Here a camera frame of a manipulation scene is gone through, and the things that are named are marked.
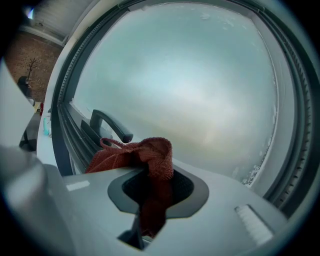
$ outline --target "towel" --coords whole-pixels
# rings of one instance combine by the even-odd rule
[[[108,146],[109,142],[117,147]],[[98,151],[85,173],[148,165],[151,190],[140,209],[142,236],[154,238],[166,222],[166,209],[172,205],[170,180],[174,176],[172,145],[169,140],[153,137],[139,143],[122,144],[114,139],[102,138],[103,150]]]

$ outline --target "window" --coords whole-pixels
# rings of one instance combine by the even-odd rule
[[[146,6],[110,9],[70,52],[52,105],[59,169],[83,173],[101,149],[85,131],[99,110],[133,142],[169,139],[175,166],[232,177],[290,215],[314,132],[303,48],[258,5]],[[119,140],[106,123],[94,129]]]

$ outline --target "frosted glass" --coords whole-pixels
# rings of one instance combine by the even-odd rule
[[[165,137],[174,162],[242,181],[273,134],[273,66],[253,22],[227,9],[170,3],[133,11],[89,57],[73,105],[115,116],[133,141]]]

